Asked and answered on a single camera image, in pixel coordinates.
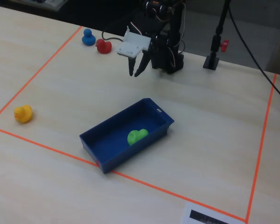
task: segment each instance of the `black microphone stand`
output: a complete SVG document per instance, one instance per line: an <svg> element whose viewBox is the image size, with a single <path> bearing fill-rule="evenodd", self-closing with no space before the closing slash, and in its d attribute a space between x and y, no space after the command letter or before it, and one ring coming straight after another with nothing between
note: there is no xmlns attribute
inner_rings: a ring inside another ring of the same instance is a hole
<svg viewBox="0 0 280 224"><path fill-rule="evenodd" d="M221 34L223 32L223 25L225 22L225 18L228 12L228 8L229 8L229 4L230 4L231 0L225 0L224 6L223 6L223 10L221 13L221 17L220 17L220 21L219 21L219 25L216 28L216 34L213 36L213 40L211 43L211 53L209 56L206 57L205 62L203 67L205 69L212 69L212 70L216 70L218 62L219 62L219 58L217 57L217 52L219 50L219 47L222 47L222 51L225 52L227 45L228 45L228 40L224 41L223 44L221 44Z"/></svg>

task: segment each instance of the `red rubber duck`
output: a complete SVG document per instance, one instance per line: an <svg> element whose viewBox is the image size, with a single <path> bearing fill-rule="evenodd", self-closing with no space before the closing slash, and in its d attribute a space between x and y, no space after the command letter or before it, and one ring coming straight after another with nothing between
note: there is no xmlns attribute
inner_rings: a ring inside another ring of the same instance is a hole
<svg viewBox="0 0 280 224"><path fill-rule="evenodd" d="M109 41L105 42L103 39L98 39L96 46L97 46L98 52L101 54L108 54L111 52L111 49L112 49L111 42L109 42Z"/></svg>

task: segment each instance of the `blue plastic tray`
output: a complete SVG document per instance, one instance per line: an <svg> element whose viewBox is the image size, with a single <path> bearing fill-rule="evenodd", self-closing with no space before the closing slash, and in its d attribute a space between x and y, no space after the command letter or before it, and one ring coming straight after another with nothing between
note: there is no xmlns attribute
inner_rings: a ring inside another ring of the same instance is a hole
<svg viewBox="0 0 280 224"><path fill-rule="evenodd" d="M154 101L145 98L80 135L83 147L104 174L167 134L174 120ZM148 130L148 135L131 146L132 130Z"/></svg>

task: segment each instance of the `orange tape boundary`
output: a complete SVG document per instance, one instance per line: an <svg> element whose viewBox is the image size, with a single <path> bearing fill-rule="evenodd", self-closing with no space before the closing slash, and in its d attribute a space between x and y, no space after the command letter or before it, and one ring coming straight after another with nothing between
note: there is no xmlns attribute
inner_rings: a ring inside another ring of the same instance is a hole
<svg viewBox="0 0 280 224"><path fill-rule="evenodd" d="M46 65L61 51L62 48L64 48L64 46L80 31L80 29L82 28L82 26L80 26L74 33L72 36L70 36L70 38L64 42L64 44L49 58L49 60L25 83L25 85L8 101L7 104L4 105L4 107L0 110L0 114L8 107L8 105L28 86L28 84L43 70L44 67L46 67ZM276 77L277 77L277 74L274 75L274 78L273 78L273 84L275 84L275 81L276 81ZM192 203L195 203L195 204L198 204L198 205L201 205L205 208L208 208L208 209L211 209L213 211L216 211L216 212L219 212L219 213L222 213L224 215L227 215L227 216L230 216L234 219L237 219L239 221L242 221L242 222L245 222L246 224L249 222L249 217L250 217L250 213L251 213L251 208L252 208L252 202L253 202L253 197L254 197L254 192L255 192L255 188L256 188L256 182L257 182L257 176L258 176L258 171L259 171L259 165L260 165L260 159L261 159L261 154L262 154L262 148L263 148L263 143L264 143L264 138L265 138L265 133L266 133L266 125L267 125L267 120L268 120L268 116L269 116L269 111L270 111L270 107L271 107L271 101L272 101L272 97L273 97L273 91L274 91L274 88L271 87L271 92L270 92L270 97L269 97L269 100L268 100L268 104L267 104L267 108L266 108L266 116L265 116L265 121L264 121L264 125L263 125L263 130L262 130L262 135L261 135L261 140L260 140L260 146L259 146L259 153L258 153L258 157L257 157L257 162L256 162L256 168L255 168L255 173L254 173L254 179L253 179L253 184L252 184L252 190L251 190L251 194L250 194L250 199L249 199L249 204L248 204L248 209L247 209L247 214L246 214L246 218L243 219L243 218L240 218L238 216L235 216L231 213L228 213L226 211L223 211L223 210L220 210L220 209L217 209L215 207L212 207L212 206L209 206L209 205L206 205L204 203L201 203L201 202L198 202L198 201L195 201L193 199L190 199L190 198L187 198L185 196L182 196L182 195L179 195L179 194L176 194L174 192L171 192L169 190L166 190L166 189L163 189L163 188L160 188L160 187L157 187L155 185L152 185L150 183L147 183L147 182L144 182L144 181L141 181L141 180L138 180L136 178L133 178L131 176L128 176L128 175L125 175L123 173L120 173L120 172L117 172L117 171L112 171L112 173L114 174L117 174L119 176L122 176L126 179L129 179L131 181L134 181L134 182L137 182L137 183L140 183L140 184L143 184L145 186L148 186L150 188L153 188L155 190L159 190L163 193L166 193L166 194L169 194L169 195L172 195L172 196L175 196L175 197L178 197L180 199L183 199L183 200L186 200L186 201L189 201L189 202L192 202ZM10 132L7 132L7 131L4 131L2 129L0 129L0 132L1 133L5 133L5 134L8 134L10 136L13 136L13 137L16 137L18 139L21 139L23 141L26 141L26 142L29 142L29 143L32 143L34 145L37 145L37 146L40 146L40 147L43 147L45 149L48 149L50 151L53 151L53 152L56 152L56 153L59 153L59 154L62 154L64 156L68 156L72 159L75 159L75 160L78 160L78 161L81 161L81 162L84 162L84 163L87 163L87 164L90 164L92 166L95 166L95 167L98 167L98 165L94 162L90 162L88 160L85 160L85 159L82 159L80 157L77 157L77 156L74 156L74 155L71 155L69 153L65 153L63 151L60 151L60 150L57 150L57 149L54 149L52 147L48 147L46 145L43 145L41 143L37 143L35 141L32 141L32 140L29 140L29 139L26 139L24 137L21 137L19 135L16 135L16 134L13 134L13 133L10 133Z"/></svg>
<svg viewBox="0 0 280 224"><path fill-rule="evenodd" d="M17 134L13 134L13 133L4 131L4 130L2 130L2 129L0 129L0 132L2 132L2 133L4 133L4 134L8 134L8 135L13 136L13 137L16 137L16 138L21 139L21 140L23 140L23 141L32 143L32 144L34 144L34 145L43 147L43 148L48 149L48 150L50 150L50 151L59 153L59 154L61 154L61 155L68 156L68 157L70 157L70 158L72 158L72 159L75 159L75 160L78 160L78 161L81 161L81 162L85 162L85 163L90 164L90 165L92 165L92 166L98 167L97 164L95 164L94 162L90 162L90 161L88 161L88 160L85 160L85 159L82 159L82 158L80 158L80 157L71 155L71 154L69 154L69 153L65 153L65 152L63 152L63 151L54 149L54 148L52 148L52 147L43 145L43 144L41 144L41 143L37 143L37 142L35 142L35 141L32 141L32 140L26 139L26 138L24 138L24 137L21 137L21 136L19 136L19 135L17 135ZM120 172L117 172L117 171L111 171L111 172L114 173L114 174L116 174L116 175L122 176L122 177L124 177L124 178L126 178L126 179L129 179L129 180L131 180L131 181L134 181L134 182L143 184L143 185L145 185L145 186L147 186L147 187L153 188L153 189L155 189L155 190L161 191L161 192L163 192L163 193L166 193L166 194L169 194L169 195L178 197L178 198L183 199L183 200L186 200L186 201L188 201L188 202L192 202L192 203L201 205L201 206L203 206L203 207L205 207L205 208L211 209L211 210L213 210L213 211L216 211L216 212L222 213L222 214L224 214L224 215L230 216L230 217L232 217L232 218L234 218L234 219L237 219L237 220L239 220L239 221L242 221L242 222L245 221L244 218L237 217L237 216L235 216L235 215L233 215L233 214L231 214L231 213L228 213L228 212L226 212L226 211L223 211L223 210L217 209L217 208L215 208L215 207L209 206L209 205L207 205L207 204L204 204L204 203L195 201L195 200L193 200L193 199L190 199L190 198L188 198L188 197L185 197L185 196L176 194L176 193L171 192L171 191L169 191L169 190L166 190L166 189L157 187L157 186L152 185L152 184L150 184L150 183L147 183L147 182L138 180L138 179L136 179L136 178L133 178L133 177L128 176L128 175L125 175L125 174L123 174L123 173L120 173Z"/></svg>
<svg viewBox="0 0 280 224"><path fill-rule="evenodd" d="M277 78L277 74L274 75L273 84L275 84L276 78ZM260 165L260 159L261 159L261 154L262 154L262 148L263 148L263 143L264 143L265 134L266 134L266 124L267 124L267 120L269 118L269 113L270 113L270 107L271 107L271 102L272 102L272 98L273 98L273 93L274 93L274 88L272 86L271 87L271 93L270 93L269 101L267 102L265 121L263 123L263 128L262 128L262 134L261 134L261 140L260 140L260 145L259 145L258 157L257 157L256 168L255 168L255 173L254 173L254 179L253 179L253 184L252 184L252 190L251 190L251 193L250 193L250 199L249 199L249 204L248 204L248 209L247 209L247 214L246 214L246 219L245 219L245 223L246 224L249 222L249 217L250 217L253 197L254 197L254 193L255 193L256 181L257 181L259 165Z"/></svg>
<svg viewBox="0 0 280 224"><path fill-rule="evenodd" d="M80 26L70 38L49 58L49 60L26 82L26 84L8 101L7 104L0 110L0 114L8 107L8 105L27 87L27 85L43 70L44 67L61 51L62 48L80 31Z"/></svg>

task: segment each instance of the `wooden table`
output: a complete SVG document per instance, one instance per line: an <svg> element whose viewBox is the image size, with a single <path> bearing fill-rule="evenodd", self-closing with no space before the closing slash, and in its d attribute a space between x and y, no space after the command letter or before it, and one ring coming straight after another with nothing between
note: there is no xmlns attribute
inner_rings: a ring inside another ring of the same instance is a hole
<svg viewBox="0 0 280 224"><path fill-rule="evenodd" d="M0 8L0 224L177 224L188 201L280 223L280 96L258 70L206 70L184 53L174 75L149 65L134 78L125 57L84 46L83 30ZM102 174L79 134L142 98L175 123ZM13 111L24 104L34 118L21 125Z"/></svg>

